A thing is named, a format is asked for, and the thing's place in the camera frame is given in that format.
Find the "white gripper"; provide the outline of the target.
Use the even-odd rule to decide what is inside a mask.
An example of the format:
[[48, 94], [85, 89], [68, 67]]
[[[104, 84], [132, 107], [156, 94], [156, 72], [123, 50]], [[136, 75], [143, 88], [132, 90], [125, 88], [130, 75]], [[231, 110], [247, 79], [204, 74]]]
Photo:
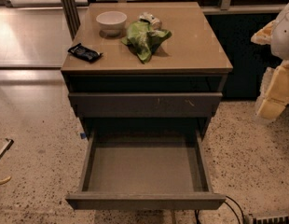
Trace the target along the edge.
[[289, 3], [251, 37], [258, 45], [269, 45], [271, 53], [283, 60], [276, 68], [268, 67], [263, 75], [255, 114], [265, 120], [275, 120], [289, 105]]

